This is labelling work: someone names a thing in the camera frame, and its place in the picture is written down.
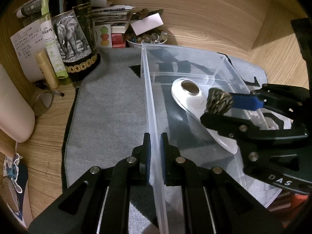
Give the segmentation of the white handheld device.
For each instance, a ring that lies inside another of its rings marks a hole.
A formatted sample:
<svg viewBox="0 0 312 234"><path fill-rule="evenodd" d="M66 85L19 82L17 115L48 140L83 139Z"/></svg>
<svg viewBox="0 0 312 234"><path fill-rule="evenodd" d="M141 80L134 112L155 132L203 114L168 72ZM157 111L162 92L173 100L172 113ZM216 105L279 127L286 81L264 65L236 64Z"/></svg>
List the white handheld device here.
<svg viewBox="0 0 312 234"><path fill-rule="evenodd" d="M207 96L199 86L189 78L178 78L171 85L171 95L175 102L201 125L200 117L204 114ZM222 148L236 154L238 152L237 142L231 138L220 136L216 131L204 127L210 136L219 143Z"/></svg>

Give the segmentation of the clear plastic storage bin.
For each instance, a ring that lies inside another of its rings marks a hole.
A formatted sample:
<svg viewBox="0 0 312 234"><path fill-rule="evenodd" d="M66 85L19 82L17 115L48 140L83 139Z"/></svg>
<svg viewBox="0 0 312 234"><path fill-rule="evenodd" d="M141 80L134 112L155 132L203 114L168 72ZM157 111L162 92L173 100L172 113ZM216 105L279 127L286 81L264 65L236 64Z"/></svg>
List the clear plastic storage bin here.
<svg viewBox="0 0 312 234"><path fill-rule="evenodd" d="M231 154L219 145L171 95L178 78L194 81L208 96L210 88L247 94L267 83L262 68L245 60L217 52L173 45L145 44L141 53L145 80L149 133L152 140L151 184L161 233L184 233L180 187L164 185L161 167L161 134L179 148L182 156L203 168L219 166L264 207L281 193L279 188L243 173L241 152Z"/></svg>

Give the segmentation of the cartoon sticker card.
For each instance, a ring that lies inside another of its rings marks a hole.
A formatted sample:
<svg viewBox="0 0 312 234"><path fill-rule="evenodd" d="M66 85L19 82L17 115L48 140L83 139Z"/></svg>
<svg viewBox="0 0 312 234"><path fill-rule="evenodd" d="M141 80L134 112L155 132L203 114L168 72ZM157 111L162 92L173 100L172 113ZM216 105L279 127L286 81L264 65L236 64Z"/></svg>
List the cartoon sticker card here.
<svg viewBox="0 0 312 234"><path fill-rule="evenodd" d="M28 171L17 153L12 158L6 156L4 159L1 196L17 222L24 229L28 229L33 221L28 193Z"/></svg>

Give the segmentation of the grey mat with black letters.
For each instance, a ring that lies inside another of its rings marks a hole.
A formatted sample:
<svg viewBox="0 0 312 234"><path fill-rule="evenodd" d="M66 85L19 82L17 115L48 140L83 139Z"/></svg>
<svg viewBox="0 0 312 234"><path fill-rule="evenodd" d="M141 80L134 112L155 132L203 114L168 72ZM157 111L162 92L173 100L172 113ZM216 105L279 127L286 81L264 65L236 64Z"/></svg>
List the grey mat with black letters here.
<svg viewBox="0 0 312 234"><path fill-rule="evenodd" d="M142 49L107 49L82 82L67 124L63 187L92 166L109 168L129 157L149 133Z"/></svg>

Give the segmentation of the white bowl of beads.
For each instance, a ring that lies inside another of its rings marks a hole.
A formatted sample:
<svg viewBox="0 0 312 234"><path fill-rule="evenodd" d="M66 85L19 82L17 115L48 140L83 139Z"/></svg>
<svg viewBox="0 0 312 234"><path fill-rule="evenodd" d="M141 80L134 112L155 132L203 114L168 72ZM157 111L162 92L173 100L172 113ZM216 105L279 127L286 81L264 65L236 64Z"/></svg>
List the white bowl of beads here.
<svg viewBox="0 0 312 234"><path fill-rule="evenodd" d="M168 33L163 30L153 30L140 35L134 32L126 35L126 41L130 48L140 48L142 44L165 44L168 40Z"/></svg>

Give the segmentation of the eyeglasses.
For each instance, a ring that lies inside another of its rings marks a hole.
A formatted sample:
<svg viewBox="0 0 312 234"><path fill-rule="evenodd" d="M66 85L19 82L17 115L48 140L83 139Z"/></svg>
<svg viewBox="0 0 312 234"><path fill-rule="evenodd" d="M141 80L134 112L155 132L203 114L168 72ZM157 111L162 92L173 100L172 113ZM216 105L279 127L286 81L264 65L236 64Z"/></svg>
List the eyeglasses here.
<svg viewBox="0 0 312 234"><path fill-rule="evenodd" d="M36 83L36 90L31 97L31 107L35 117L44 115L52 106L54 96L64 97L59 90L52 89L44 83Z"/></svg>

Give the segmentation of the pink thermos cup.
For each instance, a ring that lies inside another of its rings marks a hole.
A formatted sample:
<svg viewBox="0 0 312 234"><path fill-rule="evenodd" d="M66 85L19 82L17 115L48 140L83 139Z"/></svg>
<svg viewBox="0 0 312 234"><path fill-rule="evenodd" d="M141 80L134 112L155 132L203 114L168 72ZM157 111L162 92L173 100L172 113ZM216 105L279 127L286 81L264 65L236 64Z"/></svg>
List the pink thermos cup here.
<svg viewBox="0 0 312 234"><path fill-rule="evenodd" d="M18 143L33 133L35 115L1 66L1 130Z"/></svg>

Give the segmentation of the yellow lip balm tube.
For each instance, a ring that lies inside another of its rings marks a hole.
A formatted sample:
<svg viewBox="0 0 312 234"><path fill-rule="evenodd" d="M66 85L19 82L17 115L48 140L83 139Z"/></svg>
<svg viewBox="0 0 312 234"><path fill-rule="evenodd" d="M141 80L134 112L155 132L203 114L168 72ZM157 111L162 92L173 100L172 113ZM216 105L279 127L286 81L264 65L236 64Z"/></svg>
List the yellow lip balm tube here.
<svg viewBox="0 0 312 234"><path fill-rule="evenodd" d="M40 50L35 58L50 88L57 89L59 82L45 50Z"/></svg>

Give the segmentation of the white card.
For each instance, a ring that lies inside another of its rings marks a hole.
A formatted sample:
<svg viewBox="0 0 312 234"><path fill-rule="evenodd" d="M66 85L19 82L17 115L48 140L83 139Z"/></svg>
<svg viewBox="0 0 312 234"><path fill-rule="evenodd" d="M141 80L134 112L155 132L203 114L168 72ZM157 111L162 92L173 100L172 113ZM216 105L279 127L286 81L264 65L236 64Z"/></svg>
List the white card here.
<svg viewBox="0 0 312 234"><path fill-rule="evenodd" d="M136 35L143 34L149 30L163 25L163 20L159 13L152 14L142 20L131 21L130 26Z"/></svg>

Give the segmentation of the stack of books and papers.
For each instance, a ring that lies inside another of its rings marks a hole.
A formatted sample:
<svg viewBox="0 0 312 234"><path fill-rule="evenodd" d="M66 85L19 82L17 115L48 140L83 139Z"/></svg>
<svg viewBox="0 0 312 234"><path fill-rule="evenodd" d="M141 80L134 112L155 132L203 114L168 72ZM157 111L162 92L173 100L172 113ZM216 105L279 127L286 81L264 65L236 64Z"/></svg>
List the stack of books and papers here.
<svg viewBox="0 0 312 234"><path fill-rule="evenodd" d="M144 15L144 11L133 13L133 9L126 6L102 7L94 10L92 8L92 2L90 3L90 16L93 23L96 49L113 47L112 34L126 34L128 27L131 27L131 21L142 20L147 16L159 13L148 13L148 15ZM36 12L41 12L41 4L41 0L34 0L32 3L26 4L17 10L16 15L18 18L23 18Z"/></svg>

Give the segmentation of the green label spray bottle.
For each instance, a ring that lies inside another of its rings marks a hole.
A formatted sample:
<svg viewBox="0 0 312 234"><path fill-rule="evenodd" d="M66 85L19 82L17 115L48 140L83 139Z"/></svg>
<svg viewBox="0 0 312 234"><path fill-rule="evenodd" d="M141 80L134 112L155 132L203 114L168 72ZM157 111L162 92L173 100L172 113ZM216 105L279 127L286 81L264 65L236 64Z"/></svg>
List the green label spray bottle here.
<svg viewBox="0 0 312 234"><path fill-rule="evenodd" d="M40 29L48 57L50 59L52 68L54 69L54 73L56 74L57 79L65 81L68 78L68 74L57 46L48 2L49 0L41 0L42 16L40 18Z"/></svg>

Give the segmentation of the handwritten white note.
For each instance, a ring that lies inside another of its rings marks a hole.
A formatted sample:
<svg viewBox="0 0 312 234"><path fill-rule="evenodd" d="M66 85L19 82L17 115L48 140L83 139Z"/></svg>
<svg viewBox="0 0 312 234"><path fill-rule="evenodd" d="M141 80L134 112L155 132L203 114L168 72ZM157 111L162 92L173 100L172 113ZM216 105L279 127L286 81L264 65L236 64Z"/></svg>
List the handwritten white note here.
<svg viewBox="0 0 312 234"><path fill-rule="evenodd" d="M29 24L11 36L11 42L20 62L21 69L29 82L44 79L35 55L45 49L40 21Z"/></svg>

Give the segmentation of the dark wine bottle elephant label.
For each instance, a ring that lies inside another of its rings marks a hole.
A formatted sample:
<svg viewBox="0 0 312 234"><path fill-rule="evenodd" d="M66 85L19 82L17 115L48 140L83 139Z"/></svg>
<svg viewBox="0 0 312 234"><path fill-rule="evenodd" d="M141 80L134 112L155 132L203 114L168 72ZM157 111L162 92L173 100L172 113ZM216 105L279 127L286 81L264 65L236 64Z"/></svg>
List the dark wine bottle elephant label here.
<svg viewBox="0 0 312 234"><path fill-rule="evenodd" d="M49 0L49 11L65 69L78 86L100 63L90 0Z"/></svg>

